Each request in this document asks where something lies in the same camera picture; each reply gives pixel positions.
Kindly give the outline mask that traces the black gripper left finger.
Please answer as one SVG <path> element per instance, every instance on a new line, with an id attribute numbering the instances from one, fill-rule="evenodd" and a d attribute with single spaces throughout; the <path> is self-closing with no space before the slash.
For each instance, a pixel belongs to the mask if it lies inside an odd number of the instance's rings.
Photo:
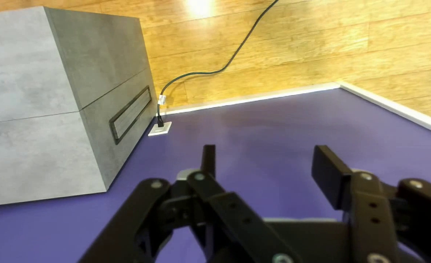
<path id="1" fill-rule="evenodd" d="M 213 145 L 183 180 L 139 183 L 79 263 L 155 263 L 178 229 L 192 231 L 206 263 L 300 263 L 298 252 L 216 182 Z"/>

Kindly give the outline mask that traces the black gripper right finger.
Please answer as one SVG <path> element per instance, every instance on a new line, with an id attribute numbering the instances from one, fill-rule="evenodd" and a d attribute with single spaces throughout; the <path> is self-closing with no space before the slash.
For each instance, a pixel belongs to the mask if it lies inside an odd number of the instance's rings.
<path id="1" fill-rule="evenodd" d="M 329 147 L 317 145 L 311 176 L 351 234 L 354 263 L 405 263 L 399 245 L 431 263 L 431 183 L 403 179 L 398 186 L 352 172 Z"/>

